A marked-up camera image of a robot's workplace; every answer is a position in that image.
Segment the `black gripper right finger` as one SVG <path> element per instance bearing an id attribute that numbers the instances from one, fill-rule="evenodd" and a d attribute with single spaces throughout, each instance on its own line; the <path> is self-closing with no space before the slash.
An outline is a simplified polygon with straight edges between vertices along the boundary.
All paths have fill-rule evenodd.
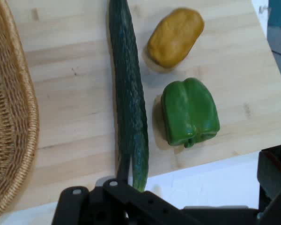
<path id="1" fill-rule="evenodd" d="M 272 151 L 259 153 L 257 178 L 260 184 L 260 225 L 281 225 L 281 161 Z"/>

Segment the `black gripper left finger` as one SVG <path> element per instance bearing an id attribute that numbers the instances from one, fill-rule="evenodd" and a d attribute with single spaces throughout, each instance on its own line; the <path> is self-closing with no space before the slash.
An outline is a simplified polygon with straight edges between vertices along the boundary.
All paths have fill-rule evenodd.
<path id="1" fill-rule="evenodd" d="M 120 157 L 116 178 L 89 191 L 83 186 L 64 189 L 59 197 L 54 225 L 199 225 L 151 192 L 128 185 L 130 155 Z"/>

